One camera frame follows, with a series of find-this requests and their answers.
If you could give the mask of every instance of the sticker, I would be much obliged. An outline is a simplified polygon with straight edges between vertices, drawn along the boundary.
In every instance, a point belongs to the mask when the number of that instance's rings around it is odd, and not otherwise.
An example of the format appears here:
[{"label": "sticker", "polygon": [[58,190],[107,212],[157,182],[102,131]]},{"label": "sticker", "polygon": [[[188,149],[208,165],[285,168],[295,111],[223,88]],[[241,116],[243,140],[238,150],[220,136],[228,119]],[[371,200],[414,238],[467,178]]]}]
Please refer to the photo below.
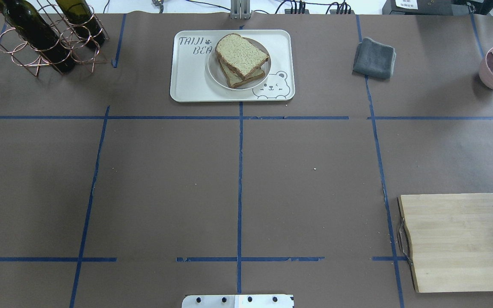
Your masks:
[{"label": "sticker", "polygon": [[417,10],[417,0],[395,0],[399,8]]}]

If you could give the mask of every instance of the white tray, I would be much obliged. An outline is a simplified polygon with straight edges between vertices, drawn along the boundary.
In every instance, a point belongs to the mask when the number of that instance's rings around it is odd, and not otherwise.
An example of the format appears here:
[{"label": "white tray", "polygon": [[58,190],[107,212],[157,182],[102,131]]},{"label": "white tray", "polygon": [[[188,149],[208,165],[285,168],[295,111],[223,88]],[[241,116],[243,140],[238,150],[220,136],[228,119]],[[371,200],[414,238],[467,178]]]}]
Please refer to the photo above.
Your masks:
[{"label": "white tray", "polygon": [[[231,90],[209,75],[207,58],[211,52],[216,52],[216,43],[230,33],[254,39],[268,50],[271,71],[261,87]],[[268,91],[269,86],[276,90]],[[295,93],[292,46],[290,35],[284,30],[186,30],[174,37],[170,96],[176,101],[284,101]]]}]

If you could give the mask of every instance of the round plate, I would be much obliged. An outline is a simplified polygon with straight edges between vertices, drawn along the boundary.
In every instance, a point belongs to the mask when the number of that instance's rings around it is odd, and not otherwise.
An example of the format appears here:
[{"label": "round plate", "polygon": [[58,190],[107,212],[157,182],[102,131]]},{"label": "round plate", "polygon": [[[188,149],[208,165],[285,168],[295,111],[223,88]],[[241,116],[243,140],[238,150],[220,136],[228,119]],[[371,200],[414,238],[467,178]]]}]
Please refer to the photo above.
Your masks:
[{"label": "round plate", "polygon": [[[266,47],[264,47],[262,44],[258,43],[258,41],[254,41],[253,39],[248,38],[248,37],[245,37],[245,39],[247,39],[250,43],[252,43],[252,45],[260,48],[261,51],[265,52],[266,54],[270,54],[267,52]],[[243,84],[242,86],[238,86],[237,88],[233,89],[233,88],[229,88],[229,86],[227,86],[227,80],[226,80],[226,77],[220,68],[220,63],[218,61],[216,49],[214,49],[207,58],[207,70],[209,72],[209,75],[213,78],[213,80],[217,84],[223,86],[226,89],[230,89],[230,90],[248,90],[248,89],[252,89],[255,86],[262,84],[262,82],[264,82],[264,80],[266,80],[267,75],[269,74],[270,69],[271,69],[271,56],[267,59],[267,61],[264,64],[262,64],[261,68],[262,68],[262,70],[264,70],[264,72],[266,72],[266,76],[264,76],[264,78],[260,78],[258,80],[253,80],[251,82],[248,82],[246,84]]]}]

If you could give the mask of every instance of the pink bowl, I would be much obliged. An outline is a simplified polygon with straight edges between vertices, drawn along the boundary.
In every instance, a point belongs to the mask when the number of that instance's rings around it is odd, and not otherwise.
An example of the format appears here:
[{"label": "pink bowl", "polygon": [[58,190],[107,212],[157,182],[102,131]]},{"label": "pink bowl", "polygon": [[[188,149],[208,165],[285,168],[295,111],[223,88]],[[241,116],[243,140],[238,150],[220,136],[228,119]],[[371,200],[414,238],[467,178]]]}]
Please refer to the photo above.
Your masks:
[{"label": "pink bowl", "polygon": [[493,90],[493,72],[489,67],[489,64],[493,66],[493,55],[492,55],[493,47],[488,50],[485,54],[483,60],[481,61],[481,65],[479,65],[479,76],[481,77],[482,82]]}]

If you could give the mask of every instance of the white floor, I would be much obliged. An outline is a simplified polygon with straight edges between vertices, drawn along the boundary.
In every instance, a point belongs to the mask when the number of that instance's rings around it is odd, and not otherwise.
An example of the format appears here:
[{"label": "white floor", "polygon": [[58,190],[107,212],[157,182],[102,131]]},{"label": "white floor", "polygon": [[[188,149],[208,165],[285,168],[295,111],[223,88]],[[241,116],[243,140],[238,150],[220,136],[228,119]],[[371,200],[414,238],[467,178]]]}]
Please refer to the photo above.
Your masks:
[{"label": "white floor", "polygon": [[[29,0],[32,4],[36,4],[36,1],[45,3],[46,0]],[[208,2],[218,4],[219,6],[225,6],[229,8],[230,0],[199,0],[202,2]],[[308,0],[310,3],[332,3],[332,0]],[[102,12],[107,0],[87,0],[88,4],[94,7],[96,12]],[[271,14],[275,13],[275,10],[280,5],[280,0],[251,0],[251,10],[264,10]],[[348,0],[347,3],[357,14],[381,14],[382,6],[385,0]],[[285,8],[290,8],[290,4],[283,4],[279,10],[279,13],[284,13]],[[328,6],[317,6],[314,4],[307,4],[306,8],[311,14],[324,14],[327,11]],[[135,10],[144,12],[159,12],[159,8],[152,4],[152,0],[110,0],[107,6],[106,12],[132,12]],[[207,6],[205,4],[197,4],[187,2],[186,0],[165,0],[164,12],[226,12],[221,8]]]}]

